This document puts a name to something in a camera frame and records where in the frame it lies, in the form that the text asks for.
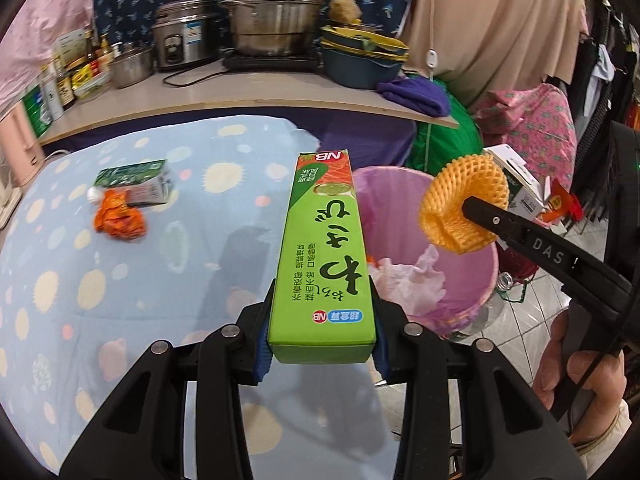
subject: yellow foam netting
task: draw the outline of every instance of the yellow foam netting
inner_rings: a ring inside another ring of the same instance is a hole
[[[464,254],[495,242],[495,234],[462,214],[462,203],[470,196],[507,209],[507,179],[491,155],[461,156],[447,164],[431,183],[422,199],[418,221],[432,244]]]

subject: white ball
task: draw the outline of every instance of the white ball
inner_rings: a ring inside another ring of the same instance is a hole
[[[100,202],[102,202],[103,198],[104,193],[102,192],[102,190],[95,186],[90,187],[86,192],[86,199],[94,205],[98,205]]]

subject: wooden countertop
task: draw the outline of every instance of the wooden countertop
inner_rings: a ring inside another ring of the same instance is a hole
[[[183,84],[222,71],[212,63],[172,82]],[[233,73],[209,79],[188,88],[162,84],[165,73],[121,90],[111,89],[93,101],[76,104],[40,137],[49,144],[75,134],[122,121],[155,115],[211,108],[306,107],[350,110],[388,115],[449,128],[460,125],[452,117],[432,118],[387,101],[368,90],[340,86],[321,75],[309,73]]]

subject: silver bolt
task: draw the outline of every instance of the silver bolt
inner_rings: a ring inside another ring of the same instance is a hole
[[[422,325],[418,323],[407,323],[404,326],[404,333],[407,335],[417,336],[420,335],[423,330]]]
[[[495,345],[493,341],[489,341],[488,339],[478,339],[476,341],[476,348],[481,352],[490,352],[495,348]]]
[[[222,327],[222,337],[238,337],[240,327],[238,325],[226,325]]]
[[[164,354],[169,349],[169,343],[167,341],[156,341],[151,345],[151,351],[154,354]]]

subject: polka dot tablecloth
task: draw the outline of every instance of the polka dot tablecloth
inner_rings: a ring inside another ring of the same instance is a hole
[[[318,142],[289,121],[208,119],[118,137],[47,166],[0,254],[0,401],[31,452],[57,472],[113,387],[155,340],[202,340],[261,300],[276,273],[292,169]],[[102,168],[166,158],[167,204],[132,242],[92,229]],[[274,362],[241,392],[258,480],[388,479],[397,446],[365,365]],[[185,475],[194,465],[194,388]]]

